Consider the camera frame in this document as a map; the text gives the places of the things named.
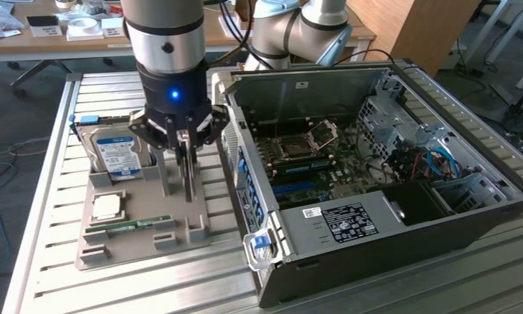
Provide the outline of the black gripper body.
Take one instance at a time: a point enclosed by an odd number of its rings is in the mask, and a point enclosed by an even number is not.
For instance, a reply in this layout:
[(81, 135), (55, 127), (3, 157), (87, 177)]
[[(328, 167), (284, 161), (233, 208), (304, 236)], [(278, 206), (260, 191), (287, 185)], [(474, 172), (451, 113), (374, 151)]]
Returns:
[(199, 124), (211, 112), (206, 93), (206, 67), (197, 65), (182, 73), (161, 74), (137, 66), (145, 92), (147, 118), (161, 127), (171, 119), (175, 129), (186, 129), (186, 118)]

